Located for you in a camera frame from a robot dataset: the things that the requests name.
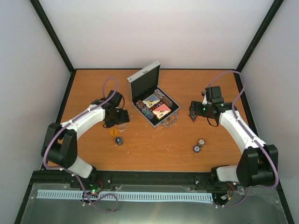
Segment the black triangular dealer token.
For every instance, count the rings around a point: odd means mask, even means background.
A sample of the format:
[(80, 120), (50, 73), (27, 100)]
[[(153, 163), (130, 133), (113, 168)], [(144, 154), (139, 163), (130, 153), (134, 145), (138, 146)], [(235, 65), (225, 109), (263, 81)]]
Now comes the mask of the black triangular dealer token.
[(196, 118), (197, 118), (197, 115), (194, 115), (194, 114), (188, 114), (188, 116), (190, 117), (190, 119), (195, 122)]

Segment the clear round dealer button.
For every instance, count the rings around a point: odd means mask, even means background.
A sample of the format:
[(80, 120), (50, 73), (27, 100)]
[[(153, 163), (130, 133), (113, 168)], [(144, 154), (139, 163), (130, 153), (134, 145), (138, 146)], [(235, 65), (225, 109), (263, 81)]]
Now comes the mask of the clear round dealer button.
[(119, 126), (117, 126), (118, 131), (123, 132), (127, 129), (127, 125), (126, 124), (121, 124)]

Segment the yellow blind button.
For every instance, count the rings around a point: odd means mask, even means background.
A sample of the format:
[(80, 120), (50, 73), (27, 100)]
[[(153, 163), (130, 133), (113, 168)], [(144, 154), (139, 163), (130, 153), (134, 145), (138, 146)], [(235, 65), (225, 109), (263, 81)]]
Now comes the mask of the yellow blind button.
[(110, 129), (109, 133), (111, 136), (117, 136), (118, 135), (118, 129), (117, 128), (112, 128)]

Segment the black poker chip stack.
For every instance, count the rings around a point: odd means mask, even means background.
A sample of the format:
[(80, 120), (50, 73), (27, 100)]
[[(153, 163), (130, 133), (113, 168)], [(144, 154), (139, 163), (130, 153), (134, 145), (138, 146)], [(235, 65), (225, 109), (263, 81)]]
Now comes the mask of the black poker chip stack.
[(123, 139), (122, 139), (122, 137), (116, 137), (115, 138), (115, 143), (118, 146), (122, 146), (123, 145)]

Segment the red white chip stack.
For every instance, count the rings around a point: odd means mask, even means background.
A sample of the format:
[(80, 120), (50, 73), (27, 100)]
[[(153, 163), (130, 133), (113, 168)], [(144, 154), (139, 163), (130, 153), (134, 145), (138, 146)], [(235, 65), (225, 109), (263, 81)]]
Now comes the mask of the red white chip stack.
[(197, 144), (201, 147), (203, 147), (205, 145), (205, 140), (204, 139), (198, 139)]

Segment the red playing card deck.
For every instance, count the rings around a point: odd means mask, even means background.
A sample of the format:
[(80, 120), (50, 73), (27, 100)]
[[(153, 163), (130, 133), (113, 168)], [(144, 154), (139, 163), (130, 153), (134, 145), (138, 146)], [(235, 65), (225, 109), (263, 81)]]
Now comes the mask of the red playing card deck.
[(167, 105), (165, 105), (165, 104), (162, 104), (159, 107), (157, 107), (156, 109), (152, 110), (152, 113), (159, 120), (162, 119), (163, 117), (165, 117), (170, 112), (171, 112), (171, 109)]

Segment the blue playing card deck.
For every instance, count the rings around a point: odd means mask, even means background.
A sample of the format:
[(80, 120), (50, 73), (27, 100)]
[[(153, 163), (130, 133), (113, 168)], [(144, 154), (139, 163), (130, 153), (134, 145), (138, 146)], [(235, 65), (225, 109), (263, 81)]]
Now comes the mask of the blue playing card deck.
[(149, 97), (145, 98), (143, 104), (147, 106), (147, 108), (152, 108), (154, 105), (160, 102), (160, 98), (158, 98), (155, 94), (151, 94)]

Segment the blue white chip stack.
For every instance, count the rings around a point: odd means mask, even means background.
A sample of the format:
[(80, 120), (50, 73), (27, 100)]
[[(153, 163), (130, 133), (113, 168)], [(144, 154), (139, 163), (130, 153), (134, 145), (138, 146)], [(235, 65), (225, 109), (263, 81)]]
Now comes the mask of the blue white chip stack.
[(201, 145), (194, 145), (192, 150), (194, 153), (199, 153), (201, 151)]

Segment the silver aluminium poker case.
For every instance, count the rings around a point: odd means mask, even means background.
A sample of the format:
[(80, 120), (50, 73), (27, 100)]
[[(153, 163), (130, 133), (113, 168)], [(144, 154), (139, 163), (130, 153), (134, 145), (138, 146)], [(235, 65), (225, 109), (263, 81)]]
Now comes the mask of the silver aluminium poker case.
[[(130, 99), (133, 107), (139, 111), (139, 113), (153, 126), (153, 128), (156, 128), (160, 125), (163, 125), (164, 127), (170, 127), (178, 120), (178, 111), (180, 109), (178, 103), (175, 102), (168, 94), (166, 94), (166, 92), (163, 91), (159, 86), (160, 66), (160, 62), (155, 61), (127, 78)], [(155, 115), (153, 119), (148, 119), (136, 106), (136, 102), (138, 100), (143, 101), (151, 94), (154, 94), (154, 90), (156, 89), (162, 91), (173, 102), (172, 107), (169, 107), (171, 112), (160, 120), (157, 119)]]

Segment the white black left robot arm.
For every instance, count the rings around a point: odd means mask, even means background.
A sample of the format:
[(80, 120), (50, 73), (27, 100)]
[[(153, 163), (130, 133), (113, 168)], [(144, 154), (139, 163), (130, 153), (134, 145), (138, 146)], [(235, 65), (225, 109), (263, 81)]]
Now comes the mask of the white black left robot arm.
[(78, 155), (78, 139), (97, 123), (104, 122), (104, 128), (129, 122), (128, 111), (119, 107), (125, 102), (117, 91), (111, 90), (107, 98), (93, 101), (87, 109), (64, 123), (52, 123), (45, 135), (41, 156), (47, 169), (65, 170), (81, 177), (87, 188), (97, 182), (97, 169)]

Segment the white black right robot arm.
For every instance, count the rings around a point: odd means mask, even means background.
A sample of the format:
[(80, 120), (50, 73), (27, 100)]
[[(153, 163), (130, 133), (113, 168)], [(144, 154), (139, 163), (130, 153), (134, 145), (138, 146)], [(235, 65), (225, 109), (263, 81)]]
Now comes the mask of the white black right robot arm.
[(189, 117), (214, 120), (223, 126), (240, 149), (237, 165), (211, 169), (213, 182), (235, 182), (244, 187), (263, 186), (275, 188), (279, 183), (278, 149), (261, 140), (246, 124), (234, 102), (225, 102), (219, 86), (207, 87), (202, 92), (203, 101), (192, 101)]

